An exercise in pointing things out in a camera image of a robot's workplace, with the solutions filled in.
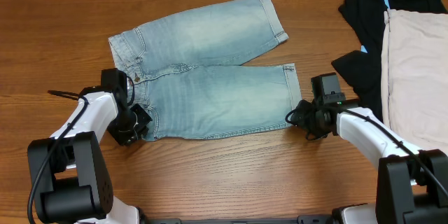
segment beige cloth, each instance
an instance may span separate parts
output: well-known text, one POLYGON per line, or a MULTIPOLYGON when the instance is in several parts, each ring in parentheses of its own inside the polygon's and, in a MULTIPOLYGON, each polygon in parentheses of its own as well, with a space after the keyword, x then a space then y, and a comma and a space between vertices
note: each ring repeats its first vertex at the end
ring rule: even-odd
POLYGON ((384 124, 423 149, 448 154, 448 15, 384 13, 384 124))

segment shorts hem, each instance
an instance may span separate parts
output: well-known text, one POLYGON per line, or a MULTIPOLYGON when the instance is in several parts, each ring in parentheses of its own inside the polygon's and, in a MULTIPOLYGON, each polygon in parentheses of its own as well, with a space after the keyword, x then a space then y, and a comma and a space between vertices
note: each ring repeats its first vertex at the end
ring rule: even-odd
POLYGON ((300 100, 302 100, 299 79, 297 77, 297 71, 295 70, 294 63, 284 64, 283 72, 285 73, 286 84, 288 85, 291 110, 293 110, 299 104, 300 100))
POLYGON ((274 33, 275 38, 279 43, 283 43, 289 37, 280 24, 279 17, 275 12, 274 4, 272 4, 271 0, 260 0, 260 2, 265 10, 267 19, 269 21, 269 24, 271 25, 271 29, 274 33))
POLYGON ((199 138, 191 138, 191 139, 223 139, 223 138, 228 138, 228 137, 238 137, 238 136, 242 136, 245 134, 253 134, 253 133, 259 133, 259 132, 266 132, 266 131, 271 131, 271 130, 281 130, 284 129, 286 127, 289 127, 290 125, 286 122, 283 122, 281 124, 278 125, 272 125, 272 126, 265 126, 265 127, 258 127, 258 128, 254 128, 254 129, 242 129, 242 130, 237 130, 234 132, 227 132, 227 133, 220 133, 220 134, 213 134, 210 136, 204 136, 204 137, 199 137, 199 138))

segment denim shorts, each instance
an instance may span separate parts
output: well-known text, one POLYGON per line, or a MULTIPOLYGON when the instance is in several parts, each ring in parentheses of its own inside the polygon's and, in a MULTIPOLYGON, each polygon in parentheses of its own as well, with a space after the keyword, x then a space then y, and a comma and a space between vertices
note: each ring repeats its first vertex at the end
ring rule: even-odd
POLYGON ((153 119, 145 140, 219 139, 277 130, 301 100, 294 64, 240 66, 284 42, 271 0, 170 15, 109 38, 153 119))

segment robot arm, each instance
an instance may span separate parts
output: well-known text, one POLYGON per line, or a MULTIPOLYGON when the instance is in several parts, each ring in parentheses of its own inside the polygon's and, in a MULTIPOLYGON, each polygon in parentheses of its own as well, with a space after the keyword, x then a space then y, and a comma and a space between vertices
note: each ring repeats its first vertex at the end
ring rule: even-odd
MULTIPOLYGON (((287 121, 303 126, 316 135, 316 138, 332 132, 355 145, 378 169, 377 202, 335 209, 332 215, 299 216, 298 223, 317 224, 316 220, 323 220, 322 223, 325 224, 447 223, 448 199, 428 179, 428 174, 378 127, 349 112, 375 121, 413 154, 419 154, 419 158, 430 167, 430 172, 445 188, 448 188, 447 156, 439 150, 419 151, 418 146, 404 141, 387 129, 373 116, 370 109, 358 107, 358 101, 345 101, 335 74, 315 77, 311 84, 314 103, 301 101, 297 109, 289 114, 291 121, 287 121), (328 109, 331 106, 344 108, 346 111, 328 109), (427 186, 428 192, 414 196, 411 188, 413 181, 420 186, 427 186)), ((127 206, 113 196, 109 173, 99 149, 99 142, 106 130, 120 145, 129 145, 148 132, 146 125, 151 118, 138 104, 129 108, 126 91, 127 77, 123 72, 117 69, 104 70, 101 73, 101 85, 87 87, 79 94, 85 100, 78 100, 78 107, 61 129, 48 139, 30 143, 28 161, 33 184, 43 160, 47 155, 51 156, 40 183, 36 185, 36 212, 44 223, 149 223, 138 208, 127 206), (89 105, 78 122, 69 125, 83 110, 86 101, 89 105), (67 127, 71 129, 60 139, 61 144, 57 150, 49 153, 55 139, 67 127), (77 168, 77 177, 55 178, 56 173, 73 167, 77 168)), ((283 222, 284 220, 270 219, 260 223, 283 222)), ((151 223, 170 222, 153 220, 151 223)), ((210 220, 210 223, 226 222, 210 220)))
MULTIPOLYGON (((368 116, 376 121, 385 130, 391 133, 397 140, 401 141, 414 154, 419 154, 420 147, 407 142, 399 137, 395 132, 383 125, 368 108, 350 108, 350 111, 356 112, 363 116, 368 116)), ((336 122, 337 134, 352 143, 358 150, 378 169, 378 161, 380 158, 387 158, 391 155, 406 157, 408 154, 397 147, 381 130, 372 123, 365 121, 359 117, 346 112, 337 114, 336 122)))
POLYGON ((378 169, 377 201, 338 208, 332 215, 302 216, 303 224, 448 223, 448 193, 443 192, 448 188, 448 157, 405 141, 370 109, 359 107, 358 100, 347 101, 335 73, 314 77, 311 85, 313 103, 302 100, 287 121, 317 139, 332 132, 355 145, 378 169), (427 193, 414 195, 412 185, 426 186, 427 193))
POLYGON ((99 142, 108 130, 120 145, 132 144, 148 132, 146 125, 151 118, 138 104, 128 107, 127 77, 117 69, 103 70, 101 85, 85 88, 79 97, 78 107, 59 130, 50 138, 32 141, 28 147, 39 219, 44 223, 143 223, 140 210, 113 196, 99 142), (59 143, 50 153, 56 141, 59 143), (35 185, 47 156, 48 165, 35 185), (76 177, 55 178, 56 173, 74 167, 76 177))

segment wooden table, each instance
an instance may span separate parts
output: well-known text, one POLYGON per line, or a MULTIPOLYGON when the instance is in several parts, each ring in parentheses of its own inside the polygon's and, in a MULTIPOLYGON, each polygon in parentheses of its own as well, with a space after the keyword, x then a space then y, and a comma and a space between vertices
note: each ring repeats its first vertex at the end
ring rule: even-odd
MULTIPOLYGON (((27 223, 27 146, 59 129, 76 106, 47 90, 99 84, 101 70, 114 66, 108 37, 223 1, 230 0, 0 0, 0 223, 27 223)), ((360 48, 337 11, 343 0, 272 2, 290 38, 247 65, 294 62, 311 100, 310 78, 360 48)), ((101 149, 115 195, 151 218, 296 217, 375 201, 377 173, 354 146, 333 136, 308 142, 297 128, 129 148, 106 134, 101 149)))

